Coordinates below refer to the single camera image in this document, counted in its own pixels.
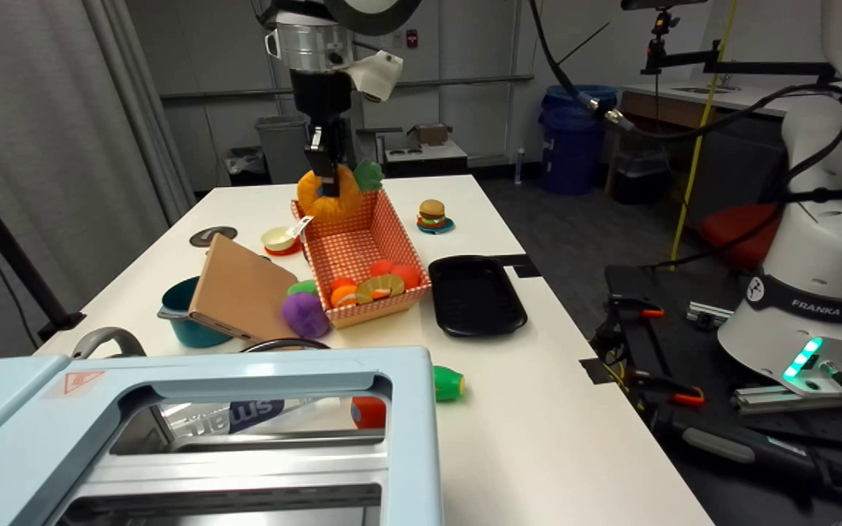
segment red basket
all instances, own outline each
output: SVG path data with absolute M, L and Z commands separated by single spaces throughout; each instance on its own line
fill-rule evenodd
M 336 226 L 317 226 L 317 220 L 304 232 L 304 254 L 310 260 L 322 308 L 332 327 L 349 327 L 370 320 L 383 320 L 399 309 L 408 309 L 430 292 L 430 277 L 418 260 L 418 251 L 399 220 L 386 195 L 386 189 L 370 194 L 361 200 L 365 204 L 365 226 L 354 232 L 342 232 Z M 370 305 L 355 308 L 329 308 L 329 283 L 336 277 L 354 277 L 355 283 L 370 277 L 367 267 L 374 260 L 396 260 L 420 268 L 420 283 L 405 290 L 403 296 L 389 296 Z

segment blue bin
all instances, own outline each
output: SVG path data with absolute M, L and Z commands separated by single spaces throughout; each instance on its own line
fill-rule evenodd
M 605 84 L 574 84 L 586 96 L 617 106 L 617 92 Z M 605 128 L 561 84 L 539 99 L 544 128 L 544 189 L 579 195 L 595 185 Z

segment purple object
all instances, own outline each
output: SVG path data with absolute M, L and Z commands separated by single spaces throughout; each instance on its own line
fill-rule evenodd
M 329 334 L 329 320 L 325 315 L 322 302 L 314 296 L 284 298 L 281 315 L 287 327 L 291 327 L 304 339 L 317 339 Z

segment plastic basket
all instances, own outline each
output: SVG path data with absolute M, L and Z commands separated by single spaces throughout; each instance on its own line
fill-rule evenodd
M 355 217 L 365 217 L 365 226 L 360 226 L 360 227 L 342 232 L 336 226 L 317 226 L 317 227 L 306 227 L 306 233 L 304 233 L 304 254 L 310 260 L 322 308 L 325 308 L 332 327 L 349 327 L 349 325 L 361 325 L 370 320 L 383 320 L 383 315 L 408 309 L 430 292 L 430 277 L 418 260 L 412 241 L 399 227 L 399 220 L 396 220 L 386 189 L 376 189 L 367 200 L 361 200 L 361 207 L 365 207 L 365 214 L 355 214 Z M 367 267 L 376 258 L 418 267 L 420 283 L 405 290 L 403 296 L 389 296 L 389 298 L 379 298 L 370 305 L 329 308 L 332 282 L 336 277 L 365 282 Z

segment black tray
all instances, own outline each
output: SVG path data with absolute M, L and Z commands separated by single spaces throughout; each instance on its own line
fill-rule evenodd
M 528 321 L 493 258 L 443 258 L 427 267 L 431 308 L 450 337 L 503 337 Z

